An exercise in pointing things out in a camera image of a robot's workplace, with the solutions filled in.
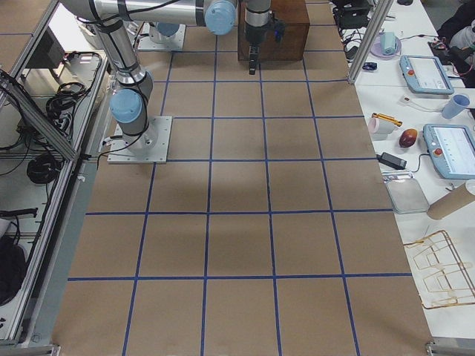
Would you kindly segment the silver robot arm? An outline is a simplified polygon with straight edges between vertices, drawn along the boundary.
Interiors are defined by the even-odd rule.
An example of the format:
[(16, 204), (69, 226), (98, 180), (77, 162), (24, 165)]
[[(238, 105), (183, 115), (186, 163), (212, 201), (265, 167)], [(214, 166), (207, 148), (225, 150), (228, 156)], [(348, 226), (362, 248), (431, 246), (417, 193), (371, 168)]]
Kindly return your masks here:
[(148, 38), (165, 47), (186, 26), (205, 27), (215, 36), (235, 26), (238, 1), (63, 1), (77, 19), (92, 26), (116, 73), (119, 90), (112, 96), (110, 112), (122, 131), (125, 148), (133, 152), (152, 149), (158, 132), (151, 126), (148, 101), (153, 91), (151, 74), (140, 64), (138, 39), (128, 26), (148, 27)]

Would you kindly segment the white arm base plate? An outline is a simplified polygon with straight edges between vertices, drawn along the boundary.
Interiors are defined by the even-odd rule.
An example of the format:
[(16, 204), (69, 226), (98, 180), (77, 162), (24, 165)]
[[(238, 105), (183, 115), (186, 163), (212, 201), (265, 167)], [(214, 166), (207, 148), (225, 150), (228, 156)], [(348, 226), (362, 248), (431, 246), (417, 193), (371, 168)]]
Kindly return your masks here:
[(145, 22), (137, 40), (138, 51), (182, 51), (186, 26), (162, 22)]
[(111, 143), (110, 164), (165, 164), (173, 118), (171, 116), (150, 116), (147, 131), (135, 142), (131, 136), (122, 137), (122, 129), (116, 124), (114, 134), (121, 136)]

